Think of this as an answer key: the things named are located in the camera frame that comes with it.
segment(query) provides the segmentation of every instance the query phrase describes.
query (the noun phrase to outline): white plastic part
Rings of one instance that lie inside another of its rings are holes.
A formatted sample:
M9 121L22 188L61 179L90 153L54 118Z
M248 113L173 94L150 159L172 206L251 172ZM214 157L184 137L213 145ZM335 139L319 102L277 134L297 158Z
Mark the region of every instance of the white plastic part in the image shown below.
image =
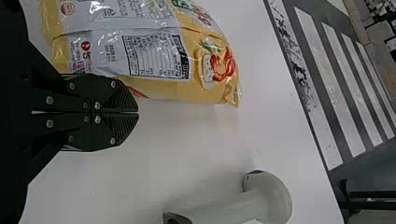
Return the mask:
M276 176L256 171L243 180L244 193L191 210L163 214L164 224L243 224L258 219L265 224L285 224L291 217L292 201L286 186Z

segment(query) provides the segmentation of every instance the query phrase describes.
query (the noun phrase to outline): striped floor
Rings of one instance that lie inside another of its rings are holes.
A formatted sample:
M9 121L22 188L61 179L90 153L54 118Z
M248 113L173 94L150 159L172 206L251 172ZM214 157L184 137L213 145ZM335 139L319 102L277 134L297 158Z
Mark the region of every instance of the striped floor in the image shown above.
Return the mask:
M327 169L394 138L394 109L342 1L264 3Z

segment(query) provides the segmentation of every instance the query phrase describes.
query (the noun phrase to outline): screw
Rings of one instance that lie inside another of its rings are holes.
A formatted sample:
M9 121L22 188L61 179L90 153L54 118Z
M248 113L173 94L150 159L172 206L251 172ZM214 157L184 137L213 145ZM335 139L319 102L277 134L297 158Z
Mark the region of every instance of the screw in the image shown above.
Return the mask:
M100 123L102 121L102 119L99 116L95 117L95 123Z
M76 89L76 85L73 82L70 82L69 89L70 89L70 91L75 90Z
M47 128L53 128L53 120L52 119L47 120L46 126Z
M115 138L111 138L110 139L110 144L111 144L111 146L116 145L116 139Z
M74 136L73 135L69 135L69 142L74 142Z
M97 110L100 109L100 103L99 102L95 103L95 109L97 109Z
M50 96L47 96L46 103L47 103L47 105L53 105L53 98Z

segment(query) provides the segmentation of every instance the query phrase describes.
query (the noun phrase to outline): table surface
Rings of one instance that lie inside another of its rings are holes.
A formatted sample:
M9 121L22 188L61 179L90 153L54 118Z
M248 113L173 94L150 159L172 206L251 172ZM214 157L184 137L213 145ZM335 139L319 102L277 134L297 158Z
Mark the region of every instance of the table surface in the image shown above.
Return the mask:
M21 2L31 41L49 57L36 1ZM290 224L344 223L262 0L195 2L231 42L240 108L139 99L141 120L121 147L52 160L29 187L21 223L160 224L162 212L240 192L254 169L289 188Z

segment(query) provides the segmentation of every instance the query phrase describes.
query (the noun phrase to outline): yellow bag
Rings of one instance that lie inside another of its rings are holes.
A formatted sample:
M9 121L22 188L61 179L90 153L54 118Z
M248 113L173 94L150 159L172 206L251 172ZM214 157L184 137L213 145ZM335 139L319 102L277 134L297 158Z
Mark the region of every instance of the yellow bag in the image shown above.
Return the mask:
M117 77L150 99L238 106L231 47L192 1L41 1L60 73Z

